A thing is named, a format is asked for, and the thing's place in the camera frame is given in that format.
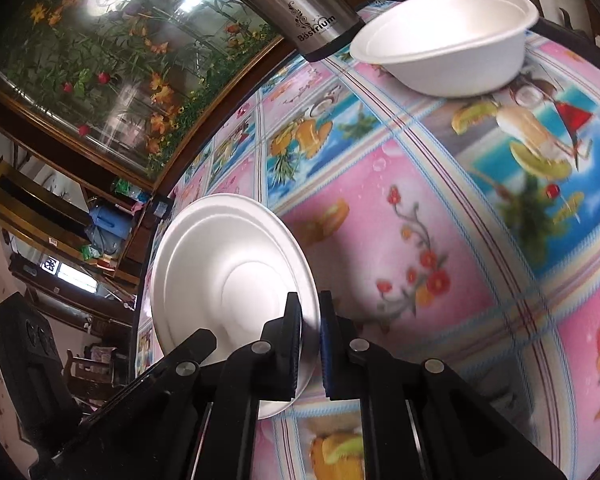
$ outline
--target table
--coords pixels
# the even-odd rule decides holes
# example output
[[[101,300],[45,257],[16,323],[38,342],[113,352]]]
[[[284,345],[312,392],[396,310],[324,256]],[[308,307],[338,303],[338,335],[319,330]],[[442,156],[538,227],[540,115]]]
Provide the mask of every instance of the table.
[[[526,49],[518,78],[469,100],[417,94],[348,48],[292,59],[174,187],[146,286],[186,205],[255,198],[363,337],[445,360],[569,479],[587,478],[600,463],[600,70],[531,32]],[[147,290],[139,327],[138,374],[162,356]],[[259,422],[253,478],[362,478],[362,460],[327,466],[319,452],[360,431],[357,402],[328,401],[318,367]]]

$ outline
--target bëstrium logo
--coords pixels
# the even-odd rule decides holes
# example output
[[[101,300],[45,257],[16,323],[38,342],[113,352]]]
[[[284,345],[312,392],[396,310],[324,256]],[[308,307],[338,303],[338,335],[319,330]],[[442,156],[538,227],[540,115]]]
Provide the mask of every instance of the bëstrium logo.
[[[314,18],[312,22],[309,22],[309,19],[302,13],[302,10],[295,7],[295,2],[289,2],[288,7],[289,11],[296,18],[296,27],[304,28],[304,32],[302,34],[298,34],[298,40],[304,41],[314,36],[315,34],[320,34],[322,31],[330,28],[333,23],[335,23],[335,16],[330,16],[325,18],[324,16],[317,16]]]

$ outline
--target bowl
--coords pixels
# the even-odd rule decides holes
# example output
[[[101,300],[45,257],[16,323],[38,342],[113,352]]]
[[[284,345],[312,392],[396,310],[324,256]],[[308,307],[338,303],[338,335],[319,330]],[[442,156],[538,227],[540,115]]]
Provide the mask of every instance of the bowl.
[[[538,16],[529,0],[407,0],[367,23],[349,51],[417,92],[475,96],[516,76]]]
[[[196,200],[173,220],[158,248],[150,298],[165,354],[199,328],[218,340],[202,363],[221,361],[260,339],[263,325],[282,317],[297,292],[302,333],[296,398],[318,359],[320,309],[304,254],[285,225],[262,204],[236,194]],[[259,418],[291,402],[261,401]]]

